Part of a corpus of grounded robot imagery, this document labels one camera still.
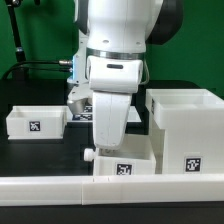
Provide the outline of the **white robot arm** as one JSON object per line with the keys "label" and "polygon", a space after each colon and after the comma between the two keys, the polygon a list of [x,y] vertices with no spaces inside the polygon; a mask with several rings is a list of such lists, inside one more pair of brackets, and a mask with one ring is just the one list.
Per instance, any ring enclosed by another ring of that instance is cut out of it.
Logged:
{"label": "white robot arm", "polygon": [[149,81],[148,44],[162,45],[180,29],[183,0],[75,0],[76,23],[86,36],[73,57],[74,114],[93,107],[98,149],[117,150],[125,135],[132,95]]}

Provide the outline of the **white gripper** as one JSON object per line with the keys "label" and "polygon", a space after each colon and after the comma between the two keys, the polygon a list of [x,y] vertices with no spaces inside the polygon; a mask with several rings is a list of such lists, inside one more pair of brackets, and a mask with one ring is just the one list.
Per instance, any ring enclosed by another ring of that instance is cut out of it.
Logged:
{"label": "white gripper", "polygon": [[73,115],[92,103],[93,140],[102,156],[113,156],[123,142],[132,95],[142,79],[141,60],[87,58],[88,82],[74,87],[67,105]]}

